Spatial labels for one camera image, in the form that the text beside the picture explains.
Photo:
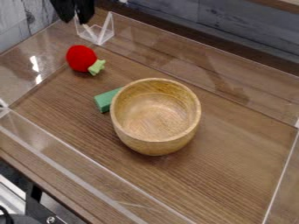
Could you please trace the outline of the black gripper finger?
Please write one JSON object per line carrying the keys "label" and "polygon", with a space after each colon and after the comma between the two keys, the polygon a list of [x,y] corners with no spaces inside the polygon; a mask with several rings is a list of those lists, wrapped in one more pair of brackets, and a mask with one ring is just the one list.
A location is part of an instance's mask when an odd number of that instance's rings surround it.
{"label": "black gripper finger", "polygon": [[95,14],[95,0],[77,0],[77,12],[79,16],[79,23],[86,24]]}
{"label": "black gripper finger", "polygon": [[75,16],[74,0],[51,0],[53,7],[63,22],[69,23]]}

